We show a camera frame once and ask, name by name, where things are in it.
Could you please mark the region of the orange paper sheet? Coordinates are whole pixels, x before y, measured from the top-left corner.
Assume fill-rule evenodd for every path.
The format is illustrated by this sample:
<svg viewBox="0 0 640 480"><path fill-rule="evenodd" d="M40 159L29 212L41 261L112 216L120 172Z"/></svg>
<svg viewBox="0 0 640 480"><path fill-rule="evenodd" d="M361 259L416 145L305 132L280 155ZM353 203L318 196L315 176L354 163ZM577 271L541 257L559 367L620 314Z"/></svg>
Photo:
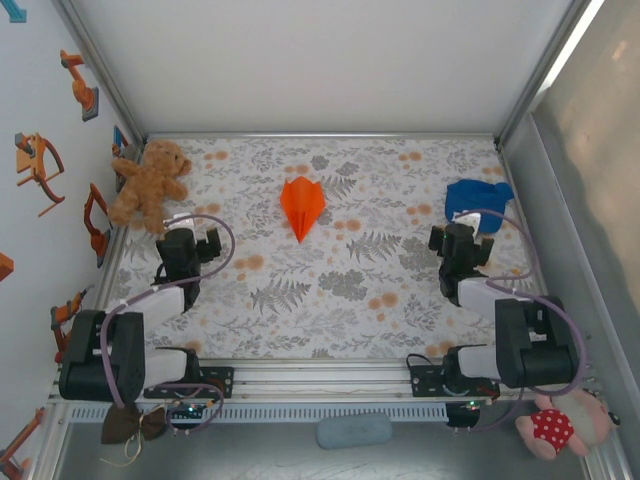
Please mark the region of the orange paper sheet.
<svg viewBox="0 0 640 480"><path fill-rule="evenodd" d="M326 208L321 183L302 176L285 182L280 204L299 243L304 241Z"/></svg>

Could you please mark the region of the blue cloth bag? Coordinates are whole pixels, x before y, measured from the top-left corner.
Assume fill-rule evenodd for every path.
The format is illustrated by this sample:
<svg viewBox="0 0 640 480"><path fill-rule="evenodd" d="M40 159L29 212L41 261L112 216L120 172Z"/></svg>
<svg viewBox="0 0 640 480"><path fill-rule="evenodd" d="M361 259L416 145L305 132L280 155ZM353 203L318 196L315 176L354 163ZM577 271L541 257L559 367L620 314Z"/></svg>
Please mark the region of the blue cloth bag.
<svg viewBox="0 0 640 480"><path fill-rule="evenodd" d="M447 186L445 216L448 222L452 222L455 214L467 210L487 209L504 214L507 203L514 197L508 183L491 184L480 180L461 179Z"/></svg>

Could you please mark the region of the brown teddy bear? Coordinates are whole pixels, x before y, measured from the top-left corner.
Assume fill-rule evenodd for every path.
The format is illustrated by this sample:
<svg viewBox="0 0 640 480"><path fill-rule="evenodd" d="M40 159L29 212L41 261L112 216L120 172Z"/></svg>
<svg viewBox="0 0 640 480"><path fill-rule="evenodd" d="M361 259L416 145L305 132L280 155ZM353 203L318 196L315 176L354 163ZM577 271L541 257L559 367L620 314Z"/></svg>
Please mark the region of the brown teddy bear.
<svg viewBox="0 0 640 480"><path fill-rule="evenodd" d="M141 164L115 158L112 168L124 177L125 183L108 207L109 221L126 227L134 213L139 212L147 232L162 234L165 230L164 201L186 199L188 189L178 178L187 175L191 167L192 162L182 149L169 140L150 141L144 148Z"/></svg>

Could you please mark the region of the floral tablecloth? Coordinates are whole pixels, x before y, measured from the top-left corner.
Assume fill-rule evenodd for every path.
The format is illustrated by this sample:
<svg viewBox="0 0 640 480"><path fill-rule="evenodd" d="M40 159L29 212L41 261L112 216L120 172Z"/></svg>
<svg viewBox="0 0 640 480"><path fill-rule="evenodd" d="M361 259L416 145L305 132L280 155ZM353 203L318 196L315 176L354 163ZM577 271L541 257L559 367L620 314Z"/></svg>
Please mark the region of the floral tablecloth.
<svg viewBox="0 0 640 480"><path fill-rule="evenodd" d="M194 306L146 336L202 358L401 358L490 344L493 322L441 295L430 231L446 189L506 180L489 139L181 139L199 231L223 253ZM280 195L320 182L326 208L299 243Z"/></svg>

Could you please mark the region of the pink polka-dot plush doll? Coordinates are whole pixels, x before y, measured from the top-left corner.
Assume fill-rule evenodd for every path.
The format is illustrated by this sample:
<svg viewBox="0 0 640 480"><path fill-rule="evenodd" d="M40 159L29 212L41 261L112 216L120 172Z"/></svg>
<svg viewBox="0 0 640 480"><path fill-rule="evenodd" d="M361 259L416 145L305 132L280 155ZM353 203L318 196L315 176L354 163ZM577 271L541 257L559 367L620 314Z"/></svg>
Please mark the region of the pink polka-dot plush doll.
<svg viewBox="0 0 640 480"><path fill-rule="evenodd" d="M534 403L538 410L519 416L515 426L528 450L547 461L565 448L584 457L621 424L590 390L575 389L555 397L538 395Z"/></svg>

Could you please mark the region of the grey-blue cushion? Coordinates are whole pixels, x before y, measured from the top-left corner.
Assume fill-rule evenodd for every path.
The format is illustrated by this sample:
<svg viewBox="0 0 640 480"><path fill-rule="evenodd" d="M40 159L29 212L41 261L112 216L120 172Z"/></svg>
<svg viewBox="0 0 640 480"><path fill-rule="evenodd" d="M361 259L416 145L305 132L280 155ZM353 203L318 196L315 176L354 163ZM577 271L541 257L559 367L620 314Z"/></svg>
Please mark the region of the grey-blue cushion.
<svg viewBox="0 0 640 480"><path fill-rule="evenodd" d="M384 413L326 418L318 423L316 442L325 450L337 450L388 442L393 426Z"/></svg>

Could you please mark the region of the blue and orange wall sticker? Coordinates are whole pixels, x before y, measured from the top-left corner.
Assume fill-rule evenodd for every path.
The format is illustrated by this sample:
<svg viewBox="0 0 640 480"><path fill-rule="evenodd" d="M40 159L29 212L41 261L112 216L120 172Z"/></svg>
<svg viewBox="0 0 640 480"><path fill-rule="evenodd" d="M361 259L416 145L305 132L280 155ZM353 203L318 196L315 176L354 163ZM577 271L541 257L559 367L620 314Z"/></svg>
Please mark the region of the blue and orange wall sticker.
<svg viewBox="0 0 640 480"><path fill-rule="evenodd" d="M113 158L126 158L132 160L134 158L133 147L129 144L125 135L119 129L117 125L113 128L113 141L112 141L112 157ZM119 193L125 184L125 177L120 173L116 174L116 192Z"/></svg>

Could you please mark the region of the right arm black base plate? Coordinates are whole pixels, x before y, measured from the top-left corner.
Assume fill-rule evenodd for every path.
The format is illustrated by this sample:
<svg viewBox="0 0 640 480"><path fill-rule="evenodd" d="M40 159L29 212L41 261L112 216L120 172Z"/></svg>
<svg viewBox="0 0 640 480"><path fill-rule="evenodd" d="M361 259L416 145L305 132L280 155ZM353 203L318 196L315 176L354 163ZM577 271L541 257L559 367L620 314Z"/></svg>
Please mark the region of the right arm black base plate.
<svg viewBox="0 0 640 480"><path fill-rule="evenodd" d="M491 380L448 373L442 366L414 365L409 368L414 397L498 398L500 387Z"/></svg>

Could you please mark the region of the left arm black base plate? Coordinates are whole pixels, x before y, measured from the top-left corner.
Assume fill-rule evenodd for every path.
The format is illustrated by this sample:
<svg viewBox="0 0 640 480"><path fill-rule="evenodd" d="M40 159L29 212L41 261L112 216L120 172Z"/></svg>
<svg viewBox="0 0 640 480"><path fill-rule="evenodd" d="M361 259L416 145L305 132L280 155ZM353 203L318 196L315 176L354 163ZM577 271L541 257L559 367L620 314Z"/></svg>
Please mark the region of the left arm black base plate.
<svg viewBox="0 0 640 480"><path fill-rule="evenodd" d="M200 382L215 386L228 399L233 394L234 374L230 366L205 366L200 368Z"/></svg>

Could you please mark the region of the orange chair-shaped wall sticker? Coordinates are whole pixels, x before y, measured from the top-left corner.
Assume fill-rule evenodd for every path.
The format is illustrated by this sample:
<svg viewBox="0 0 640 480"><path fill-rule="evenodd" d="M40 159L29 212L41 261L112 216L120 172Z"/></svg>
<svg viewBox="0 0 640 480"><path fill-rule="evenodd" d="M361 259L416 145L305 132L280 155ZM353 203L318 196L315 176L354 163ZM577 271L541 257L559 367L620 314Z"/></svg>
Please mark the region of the orange chair-shaped wall sticker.
<svg viewBox="0 0 640 480"><path fill-rule="evenodd" d="M54 145L38 132L31 135L25 135L22 132L16 133L14 145L16 147L16 172L18 174L27 173L26 177L16 183L16 186L21 187L29 182L34 182L50 201L50 204L38 213L38 217L41 218L65 200L65 196L56 195L49 186L51 180L65 172L64 164ZM51 174L48 174L46 170L46 155L53 158L56 166L55 171Z"/></svg>

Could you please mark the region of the brown drawstring pouch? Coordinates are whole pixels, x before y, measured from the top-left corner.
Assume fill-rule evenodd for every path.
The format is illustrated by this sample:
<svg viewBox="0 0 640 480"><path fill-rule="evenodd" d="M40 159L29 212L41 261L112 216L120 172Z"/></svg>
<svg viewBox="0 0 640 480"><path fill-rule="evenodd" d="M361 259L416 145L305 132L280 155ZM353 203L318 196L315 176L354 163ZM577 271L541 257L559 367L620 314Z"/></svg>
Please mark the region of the brown drawstring pouch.
<svg viewBox="0 0 640 480"><path fill-rule="evenodd" d="M113 404L102 425L101 444L122 444L126 461L114 463L103 458L101 461L118 468L132 465L141 454L144 443L162 436L166 428L166 409L163 405L143 412L136 404L127 404L122 408Z"/></svg>

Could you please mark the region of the aluminium back rail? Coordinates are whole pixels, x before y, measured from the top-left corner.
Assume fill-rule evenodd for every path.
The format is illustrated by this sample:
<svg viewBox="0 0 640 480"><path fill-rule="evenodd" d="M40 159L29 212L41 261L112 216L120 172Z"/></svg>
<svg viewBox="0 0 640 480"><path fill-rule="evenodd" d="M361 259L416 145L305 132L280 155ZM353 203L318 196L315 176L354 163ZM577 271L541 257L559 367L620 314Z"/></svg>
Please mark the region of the aluminium back rail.
<svg viewBox="0 0 640 480"><path fill-rule="evenodd" d="M491 133L445 133L445 132L153 132L146 140L167 139L446 139L446 140L495 140Z"/></svg>

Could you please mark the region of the aluminium rail frame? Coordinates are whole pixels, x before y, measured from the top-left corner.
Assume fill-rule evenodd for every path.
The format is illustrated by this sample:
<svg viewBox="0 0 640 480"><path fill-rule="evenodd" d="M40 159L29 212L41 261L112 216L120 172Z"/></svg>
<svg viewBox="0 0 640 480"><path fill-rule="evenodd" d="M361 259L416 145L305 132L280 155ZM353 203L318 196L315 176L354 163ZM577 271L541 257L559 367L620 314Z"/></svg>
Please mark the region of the aluminium rail frame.
<svg viewBox="0 0 640 480"><path fill-rule="evenodd" d="M403 359L203 359L234 369L231 400L249 403L394 402L415 398Z"/></svg>

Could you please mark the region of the aluminium corner post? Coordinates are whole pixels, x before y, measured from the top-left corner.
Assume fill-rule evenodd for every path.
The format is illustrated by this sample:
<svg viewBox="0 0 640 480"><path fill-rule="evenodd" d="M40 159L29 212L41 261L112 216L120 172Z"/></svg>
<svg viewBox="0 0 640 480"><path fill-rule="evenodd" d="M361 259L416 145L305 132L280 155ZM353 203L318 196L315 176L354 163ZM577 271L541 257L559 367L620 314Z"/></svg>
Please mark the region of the aluminium corner post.
<svg viewBox="0 0 640 480"><path fill-rule="evenodd" d="M114 111L131 135L130 140L142 148L148 134L141 128L140 122L123 96L97 40L89 29L88 21L81 14L74 0L50 1L79 48L81 55L88 61L89 68L99 85L104 89Z"/></svg>
<svg viewBox="0 0 640 480"><path fill-rule="evenodd" d="M504 125L495 135L501 150L524 116L534 110L553 85L605 0L570 0Z"/></svg>

